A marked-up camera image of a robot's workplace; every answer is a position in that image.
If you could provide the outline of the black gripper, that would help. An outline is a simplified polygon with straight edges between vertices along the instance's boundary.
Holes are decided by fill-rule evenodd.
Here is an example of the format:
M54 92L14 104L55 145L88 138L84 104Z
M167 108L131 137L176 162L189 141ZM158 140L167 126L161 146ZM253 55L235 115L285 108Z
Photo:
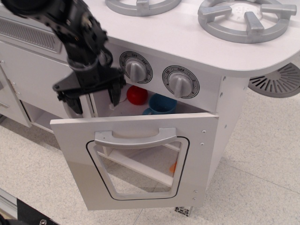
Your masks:
M87 65L67 58L72 73L53 85L67 115L82 115L79 96L100 90L108 90L113 106L119 104L126 80L121 68L111 67L112 62L110 53L101 53Z

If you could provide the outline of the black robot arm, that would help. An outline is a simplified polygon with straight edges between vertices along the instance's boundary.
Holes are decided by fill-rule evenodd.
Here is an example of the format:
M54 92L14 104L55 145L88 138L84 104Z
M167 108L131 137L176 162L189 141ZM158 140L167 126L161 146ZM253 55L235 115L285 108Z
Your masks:
M108 90L111 103L120 102L126 84L124 71L112 67L112 53L105 47L106 31L82 0L3 0L12 14L51 28L63 43L72 73L53 85L58 100L74 118L83 113L80 96Z

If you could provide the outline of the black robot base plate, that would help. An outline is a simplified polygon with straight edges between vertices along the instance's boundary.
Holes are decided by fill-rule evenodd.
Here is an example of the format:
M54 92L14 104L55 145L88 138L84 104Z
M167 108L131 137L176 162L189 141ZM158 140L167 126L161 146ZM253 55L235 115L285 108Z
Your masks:
M58 225L53 219L18 199L16 202L0 202L0 224Z

